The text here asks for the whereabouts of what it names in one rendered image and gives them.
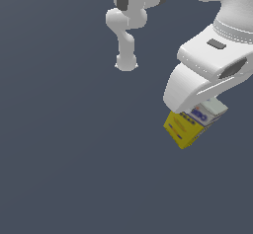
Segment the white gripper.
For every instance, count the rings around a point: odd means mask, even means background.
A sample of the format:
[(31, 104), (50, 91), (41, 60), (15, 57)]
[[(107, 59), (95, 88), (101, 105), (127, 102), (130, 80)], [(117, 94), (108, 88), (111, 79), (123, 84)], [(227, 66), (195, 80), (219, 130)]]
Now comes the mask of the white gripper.
[(253, 75), (253, 44), (225, 39), (212, 25), (183, 43), (177, 58), (182, 63), (172, 71), (163, 95), (165, 105), (175, 114), (189, 111)]

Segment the yellow and white carton box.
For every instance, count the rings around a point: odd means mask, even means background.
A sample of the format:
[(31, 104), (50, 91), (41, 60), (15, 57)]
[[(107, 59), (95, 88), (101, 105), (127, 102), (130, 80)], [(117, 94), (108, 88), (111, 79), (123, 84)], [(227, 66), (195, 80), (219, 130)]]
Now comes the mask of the yellow and white carton box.
[(216, 97), (199, 103), (189, 112), (175, 114), (170, 112), (164, 123), (177, 145), (184, 149), (204, 133), (228, 110), (228, 107)]

